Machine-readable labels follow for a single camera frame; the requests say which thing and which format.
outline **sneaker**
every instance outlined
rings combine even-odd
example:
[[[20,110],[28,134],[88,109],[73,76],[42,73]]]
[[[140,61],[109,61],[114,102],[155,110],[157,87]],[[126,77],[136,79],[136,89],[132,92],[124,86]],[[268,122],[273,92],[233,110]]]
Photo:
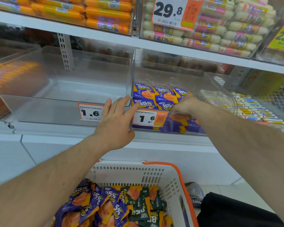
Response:
[[[200,185],[198,183],[189,183],[186,186],[186,189],[190,196],[191,202],[193,203],[193,206],[196,208],[200,208],[204,198],[204,192]]]

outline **store shelf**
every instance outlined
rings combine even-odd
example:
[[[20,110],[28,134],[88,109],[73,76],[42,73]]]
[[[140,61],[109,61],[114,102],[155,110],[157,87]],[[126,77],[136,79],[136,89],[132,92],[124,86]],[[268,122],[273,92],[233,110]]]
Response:
[[[281,65],[159,43],[140,39],[134,36],[129,37],[119,34],[112,34],[100,30],[93,30],[80,26],[13,14],[5,11],[0,11],[0,22],[284,74],[284,66]]]

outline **shopping basket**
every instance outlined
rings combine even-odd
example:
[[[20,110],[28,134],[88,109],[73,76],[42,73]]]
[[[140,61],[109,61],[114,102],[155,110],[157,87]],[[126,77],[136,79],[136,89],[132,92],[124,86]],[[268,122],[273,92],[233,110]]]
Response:
[[[100,160],[89,171],[87,178],[100,186],[158,185],[162,199],[167,202],[167,214],[173,218],[174,226],[198,227],[181,172],[171,163]],[[182,211],[182,200],[186,211]],[[185,215],[189,225],[185,224]]]

